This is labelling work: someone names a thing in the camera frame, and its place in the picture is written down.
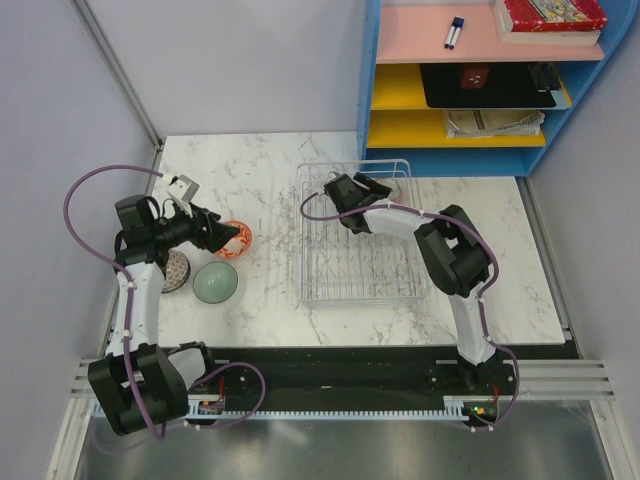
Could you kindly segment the orange and white bowl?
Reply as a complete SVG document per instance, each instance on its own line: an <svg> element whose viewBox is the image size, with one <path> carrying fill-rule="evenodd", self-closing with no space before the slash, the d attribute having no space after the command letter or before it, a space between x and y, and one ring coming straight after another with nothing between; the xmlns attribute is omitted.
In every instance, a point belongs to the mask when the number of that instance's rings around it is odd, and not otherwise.
<svg viewBox="0 0 640 480"><path fill-rule="evenodd" d="M222 249L218 250L215 255L222 259L238 259L251 247L252 231L246 223L241 221L228 220L227 224L238 228L239 233L227 242Z"/></svg>

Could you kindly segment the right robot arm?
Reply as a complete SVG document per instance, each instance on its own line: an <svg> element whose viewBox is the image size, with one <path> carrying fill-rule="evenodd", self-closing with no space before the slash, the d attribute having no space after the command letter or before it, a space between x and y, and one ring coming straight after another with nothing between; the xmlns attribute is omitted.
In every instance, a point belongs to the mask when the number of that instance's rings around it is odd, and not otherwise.
<svg viewBox="0 0 640 480"><path fill-rule="evenodd" d="M462 363L459 384L469 393L483 392L499 370L484 305L484 293L499 269L466 212L451 205L432 214L399 204L390 199L389 187L361 173L337 175L323 190L338 212L336 218L352 233L416 243L431 282L450 303Z"/></svg>

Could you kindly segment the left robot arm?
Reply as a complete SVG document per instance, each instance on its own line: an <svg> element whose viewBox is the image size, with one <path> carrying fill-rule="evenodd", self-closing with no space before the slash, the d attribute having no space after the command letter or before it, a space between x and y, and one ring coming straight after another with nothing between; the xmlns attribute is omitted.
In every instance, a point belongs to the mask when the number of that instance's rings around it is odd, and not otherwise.
<svg viewBox="0 0 640 480"><path fill-rule="evenodd" d="M171 250L184 243L215 253L239 228L194 204L157 215L150 196L134 195L115 205L121 229L115 263L119 300L112 337L101 360L88 369L90 386L112 430L128 435L145 428L157 433L188 411L188 390L208 393L219 382L201 342L170 353L158 344L159 303Z"/></svg>

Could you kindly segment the pink patterned small bowl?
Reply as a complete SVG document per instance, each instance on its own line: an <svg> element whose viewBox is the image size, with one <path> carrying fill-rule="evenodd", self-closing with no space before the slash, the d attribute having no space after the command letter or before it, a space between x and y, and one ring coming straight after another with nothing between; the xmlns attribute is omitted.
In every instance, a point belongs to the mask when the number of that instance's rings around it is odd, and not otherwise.
<svg viewBox="0 0 640 480"><path fill-rule="evenodd" d="M396 203L400 203L402 200L402 189L399 184L393 179L386 179L385 186L390 189L388 198Z"/></svg>

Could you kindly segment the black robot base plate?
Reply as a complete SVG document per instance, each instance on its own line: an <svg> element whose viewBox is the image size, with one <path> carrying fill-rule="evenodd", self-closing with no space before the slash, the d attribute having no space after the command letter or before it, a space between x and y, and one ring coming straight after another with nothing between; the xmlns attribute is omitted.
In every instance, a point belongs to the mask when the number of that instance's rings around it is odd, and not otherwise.
<svg viewBox="0 0 640 480"><path fill-rule="evenodd" d="M467 383L453 347L210 347L212 379L189 393L221 394L225 406L274 409L433 408L447 396L492 401L511 396L517 375L497 353L486 383Z"/></svg>

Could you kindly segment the pale green ribbed bowl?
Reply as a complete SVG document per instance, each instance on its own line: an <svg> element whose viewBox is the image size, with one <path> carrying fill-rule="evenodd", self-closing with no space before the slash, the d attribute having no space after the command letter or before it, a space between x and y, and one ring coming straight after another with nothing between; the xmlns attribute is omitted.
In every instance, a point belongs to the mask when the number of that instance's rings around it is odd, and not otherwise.
<svg viewBox="0 0 640 480"><path fill-rule="evenodd" d="M230 264L211 262L196 273L193 292L201 302L219 304L233 296L238 282L238 274Z"/></svg>

